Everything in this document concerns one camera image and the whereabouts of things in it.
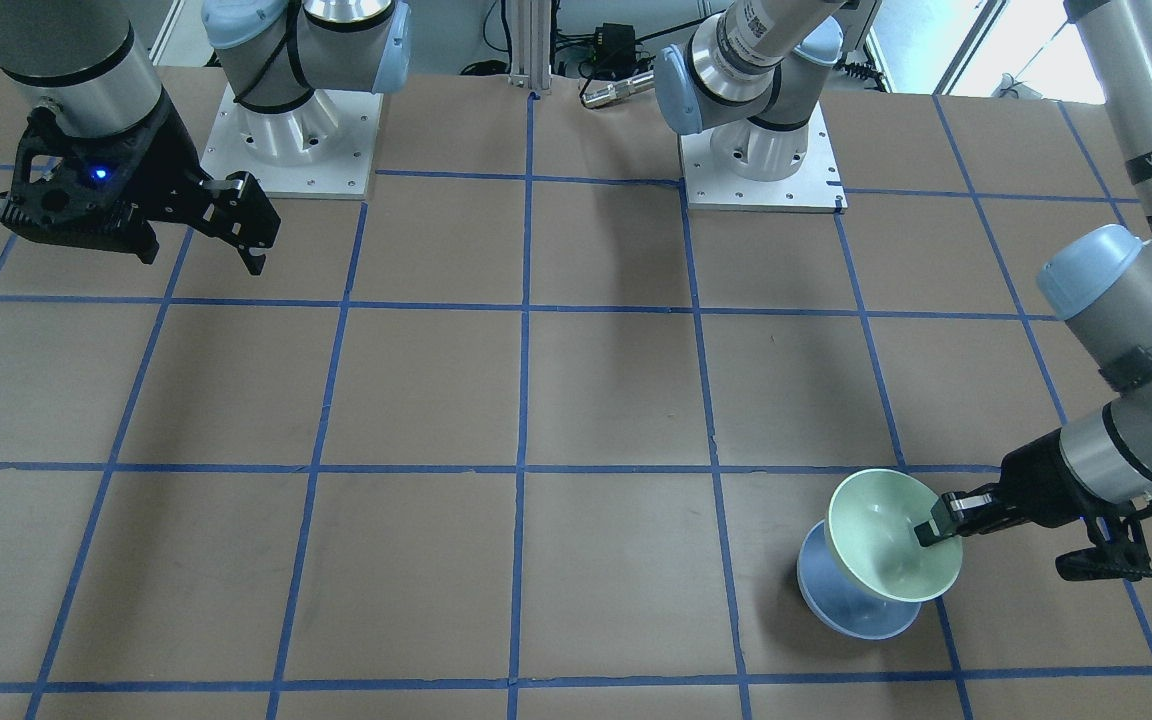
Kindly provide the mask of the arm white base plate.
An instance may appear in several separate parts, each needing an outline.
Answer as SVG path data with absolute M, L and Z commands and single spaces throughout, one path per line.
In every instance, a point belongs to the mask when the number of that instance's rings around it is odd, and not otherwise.
M 742 120 L 681 136 L 679 150 L 689 209 L 796 214 L 849 209 L 820 104 L 791 131 Z
M 262 114 L 225 88 L 200 165 L 251 173 L 270 199 L 365 200 L 387 94 L 316 91 L 301 108 Z

